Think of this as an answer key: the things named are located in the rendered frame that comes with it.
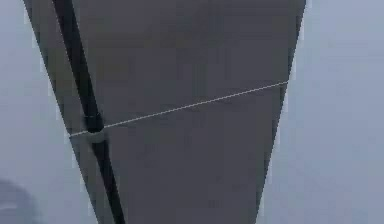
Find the grey fridge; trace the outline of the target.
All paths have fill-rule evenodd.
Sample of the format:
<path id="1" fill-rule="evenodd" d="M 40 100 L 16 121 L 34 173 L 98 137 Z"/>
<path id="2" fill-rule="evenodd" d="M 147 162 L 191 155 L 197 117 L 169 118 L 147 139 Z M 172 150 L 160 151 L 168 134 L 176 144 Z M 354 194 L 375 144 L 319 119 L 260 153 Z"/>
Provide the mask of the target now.
<path id="1" fill-rule="evenodd" d="M 99 224 L 256 224 L 307 0 L 72 0 L 101 132 L 52 0 L 23 0 Z"/>

